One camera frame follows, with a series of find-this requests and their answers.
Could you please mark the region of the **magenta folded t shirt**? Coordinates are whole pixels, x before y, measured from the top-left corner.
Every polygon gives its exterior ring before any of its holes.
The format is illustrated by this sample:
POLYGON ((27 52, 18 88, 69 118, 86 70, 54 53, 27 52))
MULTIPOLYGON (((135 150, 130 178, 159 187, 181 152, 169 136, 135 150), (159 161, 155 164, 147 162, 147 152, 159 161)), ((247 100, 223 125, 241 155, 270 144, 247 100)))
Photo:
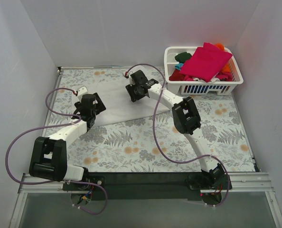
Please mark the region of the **magenta folded t shirt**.
POLYGON ((184 81, 231 81, 231 57, 232 54, 225 51, 223 45, 205 42, 202 47, 197 47, 191 59, 184 63, 180 73, 185 75, 184 81))

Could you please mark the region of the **dark red t shirt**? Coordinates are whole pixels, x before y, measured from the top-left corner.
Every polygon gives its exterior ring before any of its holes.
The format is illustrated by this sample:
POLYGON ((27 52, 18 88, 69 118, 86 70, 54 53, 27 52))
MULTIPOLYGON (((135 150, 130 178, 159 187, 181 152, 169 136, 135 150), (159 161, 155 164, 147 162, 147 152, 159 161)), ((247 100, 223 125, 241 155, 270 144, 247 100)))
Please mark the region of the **dark red t shirt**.
POLYGON ((181 74, 179 70, 175 69, 169 77, 169 81, 184 81, 185 75, 181 74))

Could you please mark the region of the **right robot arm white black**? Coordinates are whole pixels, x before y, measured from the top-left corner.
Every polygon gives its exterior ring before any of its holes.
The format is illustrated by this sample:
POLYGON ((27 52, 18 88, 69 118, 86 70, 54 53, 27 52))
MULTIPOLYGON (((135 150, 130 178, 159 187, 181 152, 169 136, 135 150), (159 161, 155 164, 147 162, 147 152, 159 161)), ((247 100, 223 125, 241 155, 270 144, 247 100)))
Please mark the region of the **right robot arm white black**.
POLYGON ((176 164, 187 164, 196 160, 200 163, 201 173, 198 179, 198 188, 227 187, 230 189, 230 178, 223 163, 214 155, 209 154, 209 148, 201 131, 201 117, 192 98, 183 98, 165 89, 164 84, 160 84, 155 79, 148 80, 144 72, 138 70, 132 74, 125 73, 125 78, 130 84, 125 88, 130 95, 131 101, 136 102, 144 97, 156 100, 154 108, 152 131, 154 141, 161 155, 169 162, 176 164), (172 112, 173 123, 177 131, 185 136, 192 146, 196 158, 189 161, 175 161, 166 156, 159 146, 155 120, 159 104, 164 105, 172 112))

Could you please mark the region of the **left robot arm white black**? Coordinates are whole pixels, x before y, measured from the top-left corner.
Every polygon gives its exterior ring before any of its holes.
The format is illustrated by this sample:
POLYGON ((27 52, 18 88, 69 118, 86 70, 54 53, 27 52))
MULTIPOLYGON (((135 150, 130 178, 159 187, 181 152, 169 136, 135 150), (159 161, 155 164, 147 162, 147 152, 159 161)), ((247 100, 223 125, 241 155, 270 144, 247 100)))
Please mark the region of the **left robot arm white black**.
POLYGON ((94 125, 96 116, 106 110, 97 93, 78 96, 74 114, 81 121, 66 126, 48 137, 35 140, 31 156, 29 174, 50 181, 74 181, 74 185, 85 190, 90 178, 84 174, 85 168, 67 163, 67 148, 94 125))

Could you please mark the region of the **teal t shirt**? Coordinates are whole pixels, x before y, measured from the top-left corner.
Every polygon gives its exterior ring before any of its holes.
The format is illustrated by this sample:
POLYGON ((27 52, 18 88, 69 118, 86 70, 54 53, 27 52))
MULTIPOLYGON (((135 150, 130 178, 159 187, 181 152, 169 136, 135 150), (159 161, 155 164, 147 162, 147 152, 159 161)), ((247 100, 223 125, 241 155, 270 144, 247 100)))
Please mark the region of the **teal t shirt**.
POLYGON ((175 69, 180 71, 181 68, 183 67, 183 65, 184 65, 183 63, 178 63, 178 64, 175 65, 175 69))

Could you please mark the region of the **white plastic basket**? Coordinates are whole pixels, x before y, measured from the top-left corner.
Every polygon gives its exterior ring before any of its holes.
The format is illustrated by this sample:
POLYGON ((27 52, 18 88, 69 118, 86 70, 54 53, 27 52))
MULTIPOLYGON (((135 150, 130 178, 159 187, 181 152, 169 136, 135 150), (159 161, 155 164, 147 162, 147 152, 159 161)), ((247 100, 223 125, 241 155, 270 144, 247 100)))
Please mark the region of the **white plastic basket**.
POLYGON ((216 81, 213 83, 199 81, 170 81, 169 77, 175 70, 178 62, 175 60, 177 54, 188 52, 194 54, 196 47, 168 47, 164 52, 164 70, 167 89, 180 95, 206 95, 209 92, 216 92, 217 95, 229 95, 233 89, 244 82, 238 64, 234 57, 229 60, 229 67, 232 74, 232 81, 216 81))

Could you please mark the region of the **dark green t shirt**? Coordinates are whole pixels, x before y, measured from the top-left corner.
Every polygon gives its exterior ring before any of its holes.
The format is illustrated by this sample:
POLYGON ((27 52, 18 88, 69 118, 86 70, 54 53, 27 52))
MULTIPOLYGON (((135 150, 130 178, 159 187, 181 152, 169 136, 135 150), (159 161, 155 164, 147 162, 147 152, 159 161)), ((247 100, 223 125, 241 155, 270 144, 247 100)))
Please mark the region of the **dark green t shirt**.
POLYGON ((190 60, 192 55, 188 52, 182 52, 175 56, 175 60, 179 63, 184 64, 187 60, 190 60))

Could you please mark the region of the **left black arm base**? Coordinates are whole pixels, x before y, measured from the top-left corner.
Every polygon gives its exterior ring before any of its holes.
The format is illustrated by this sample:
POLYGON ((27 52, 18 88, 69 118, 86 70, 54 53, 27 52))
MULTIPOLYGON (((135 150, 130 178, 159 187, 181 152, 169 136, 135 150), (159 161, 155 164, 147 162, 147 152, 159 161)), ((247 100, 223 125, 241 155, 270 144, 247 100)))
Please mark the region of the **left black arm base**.
POLYGON ((81 180, 67 180, 63 184, 63 191, 89 191, 99 190, 97 185, 103 187, 105 177, 100 175, 84 175, 81 180))

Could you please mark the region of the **aluminium frame rail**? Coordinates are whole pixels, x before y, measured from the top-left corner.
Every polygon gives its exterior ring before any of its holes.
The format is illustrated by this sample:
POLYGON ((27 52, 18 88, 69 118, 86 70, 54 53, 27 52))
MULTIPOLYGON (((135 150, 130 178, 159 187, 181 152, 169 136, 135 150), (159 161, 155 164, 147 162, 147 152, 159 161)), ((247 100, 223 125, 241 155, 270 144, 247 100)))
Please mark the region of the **aluminium frame rail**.
MULTIPOLYGON (((230 172, 232 192, 270 192, 274 187, 266 172, 230 172)), ((50 182, 39 185, 22 185, 20 191, 25 193, 61 192, 63 182, 50 182)))

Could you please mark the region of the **white t shirt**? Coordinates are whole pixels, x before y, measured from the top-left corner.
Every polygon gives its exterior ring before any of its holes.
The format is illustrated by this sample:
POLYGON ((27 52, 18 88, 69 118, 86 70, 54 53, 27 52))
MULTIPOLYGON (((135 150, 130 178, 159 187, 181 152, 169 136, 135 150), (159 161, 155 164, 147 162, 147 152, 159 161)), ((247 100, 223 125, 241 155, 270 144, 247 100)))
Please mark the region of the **white t shirt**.
POLYGON ((120 78, 87 86, 91 94, 99 95, 106 107, 105 111, 96 116, 94 126, 115 124, 153 115, 157 102, 148 97, 132 102, 125 88, 128 84, 129 80, 120 78))

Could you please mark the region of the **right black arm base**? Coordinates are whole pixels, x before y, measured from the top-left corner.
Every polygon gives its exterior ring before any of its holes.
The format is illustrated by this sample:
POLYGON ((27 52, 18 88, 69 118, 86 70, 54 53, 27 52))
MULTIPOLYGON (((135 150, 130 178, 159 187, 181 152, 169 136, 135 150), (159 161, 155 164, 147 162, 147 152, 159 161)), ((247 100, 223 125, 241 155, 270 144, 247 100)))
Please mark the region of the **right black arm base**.
POLYGON ((208 190, 206 193, 200 193, 200 198, 205 204, 212 207, 222 202, 223 190, 232 189, 232 183, 225 174, 221 177, 210 178, 203 173, 194 172, 187 177, 185 184, 190 190, 208 190))

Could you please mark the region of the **floral patterned table mat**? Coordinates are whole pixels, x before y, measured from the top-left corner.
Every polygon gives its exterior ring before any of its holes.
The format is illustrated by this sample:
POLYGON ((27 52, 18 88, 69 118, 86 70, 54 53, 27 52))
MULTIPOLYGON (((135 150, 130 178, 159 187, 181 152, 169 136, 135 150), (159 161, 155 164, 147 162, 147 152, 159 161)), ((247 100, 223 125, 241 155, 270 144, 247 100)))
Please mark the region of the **floral patterned table mat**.
MULTIPOLYGON (((57 83, 54 113, 49 117, 52 128, 46 130, 45 136, 54 133, 57 124, 68 122, 64 114, 73 112, 69 88, 117 80, 123 78, 123 74, 123 68, 64 70, 57 83)), ((233 97, 209 93, 193 99, 209 152, 220 159, 229 172, 254 171, 253 157, 233 97)), ((198 161, 176 164, 161 155, 154 141, 152 120, 153 117, 146 117, 93 127, 70 145, 68 162, 98 172, 199 171, 198 161)), ((195 158, 188 140, 174 127, 171 112, 156 115, 155 131, 167 157, 179 162, 195 158)))

